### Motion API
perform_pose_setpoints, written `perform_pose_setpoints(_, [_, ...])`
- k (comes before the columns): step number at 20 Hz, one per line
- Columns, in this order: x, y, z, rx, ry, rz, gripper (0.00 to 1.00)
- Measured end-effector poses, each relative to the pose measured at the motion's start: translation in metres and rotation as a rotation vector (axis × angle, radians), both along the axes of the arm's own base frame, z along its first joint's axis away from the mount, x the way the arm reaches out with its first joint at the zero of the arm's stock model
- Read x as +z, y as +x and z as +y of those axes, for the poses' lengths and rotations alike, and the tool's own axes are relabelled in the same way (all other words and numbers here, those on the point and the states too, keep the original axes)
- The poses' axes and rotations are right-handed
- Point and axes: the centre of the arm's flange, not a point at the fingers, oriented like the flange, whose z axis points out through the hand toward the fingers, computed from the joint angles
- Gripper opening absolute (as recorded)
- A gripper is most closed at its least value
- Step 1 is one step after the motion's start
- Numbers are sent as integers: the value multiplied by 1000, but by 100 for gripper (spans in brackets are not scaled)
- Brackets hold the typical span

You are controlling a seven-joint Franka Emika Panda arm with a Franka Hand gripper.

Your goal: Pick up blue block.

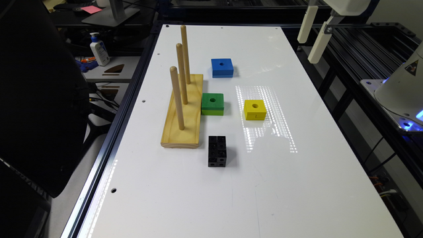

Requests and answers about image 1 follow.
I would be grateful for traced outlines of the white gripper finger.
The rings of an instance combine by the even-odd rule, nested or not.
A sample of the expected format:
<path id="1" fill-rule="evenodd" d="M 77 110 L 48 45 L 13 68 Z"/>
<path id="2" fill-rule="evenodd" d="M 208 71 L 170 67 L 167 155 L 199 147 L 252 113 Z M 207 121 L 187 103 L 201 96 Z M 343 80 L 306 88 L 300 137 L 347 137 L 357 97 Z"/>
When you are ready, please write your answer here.
<path id="1" fill-rule="evenodd" d="M 317 14 L 318 8 L 319 7 L 316 5 L 308 6 L 303 18 L 303 22 L 301 23 L 298 37 L 297 37 L 297 41 L 300 44 L 306 43 L 309 33 L 311 31 L 313 22 L 315 20 L 315 16 Z"/>
<path id="2" fill-rule="evenodd" d="M 322 57 L 322 54 L 329 43 L 332 36 L 332 26 L 327 22 L 324 22 L 315 43 L 308 56 L 308 61 L 312 64 L 316 64 Z"/>

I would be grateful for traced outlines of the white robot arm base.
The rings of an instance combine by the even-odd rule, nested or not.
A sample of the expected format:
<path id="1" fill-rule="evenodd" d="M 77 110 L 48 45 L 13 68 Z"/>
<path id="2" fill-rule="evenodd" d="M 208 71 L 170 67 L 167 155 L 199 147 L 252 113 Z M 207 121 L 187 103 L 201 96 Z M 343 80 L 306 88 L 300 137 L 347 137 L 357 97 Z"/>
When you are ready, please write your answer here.
<path id="1" fill-rule="evenodd" d="M 422 45 L 388 78 L 360 83 L 399 131 L 422 132 Z"/>

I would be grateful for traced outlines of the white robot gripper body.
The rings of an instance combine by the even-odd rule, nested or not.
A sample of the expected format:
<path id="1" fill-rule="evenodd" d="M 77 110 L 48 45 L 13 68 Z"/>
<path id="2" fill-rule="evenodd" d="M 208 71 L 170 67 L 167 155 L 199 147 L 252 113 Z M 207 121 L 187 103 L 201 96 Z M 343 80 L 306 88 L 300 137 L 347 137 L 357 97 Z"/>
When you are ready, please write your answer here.
<path id="1" fill-rule="evenodd" d="M 324 2 L 342 16 L 358 16 L 368 7 L 371 0 L 324 0 Z"/>

